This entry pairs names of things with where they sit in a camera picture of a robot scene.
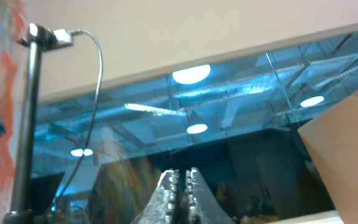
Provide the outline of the brown cardboard box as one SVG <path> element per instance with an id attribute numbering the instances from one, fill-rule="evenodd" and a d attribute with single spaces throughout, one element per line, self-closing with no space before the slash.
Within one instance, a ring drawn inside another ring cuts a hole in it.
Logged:
<path id="1" fill-rule="evenodd" d="M 298 129 L 344 223 L 358 223 L 358 90 Z"/>

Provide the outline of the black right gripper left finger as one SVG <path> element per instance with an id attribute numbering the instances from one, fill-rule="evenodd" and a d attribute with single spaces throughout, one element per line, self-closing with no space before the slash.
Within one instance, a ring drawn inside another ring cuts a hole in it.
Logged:
<path id="1" fill-rule="evenodd" d="M 178 170 L 169 169 L 162 172 L 149 202 L 131 224 L 179 223 L 179 176 Z"/>

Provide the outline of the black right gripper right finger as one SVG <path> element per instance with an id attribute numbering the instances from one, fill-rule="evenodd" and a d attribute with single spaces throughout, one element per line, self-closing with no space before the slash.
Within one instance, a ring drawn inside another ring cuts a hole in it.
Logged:
<path id="1" fill-rule="evenodd" d="M 188 199 L 188 223 L 235 224 L 234 220 L 218 204 L 197 168 L 192 167 L 186 171 L 185 182 Z"/>

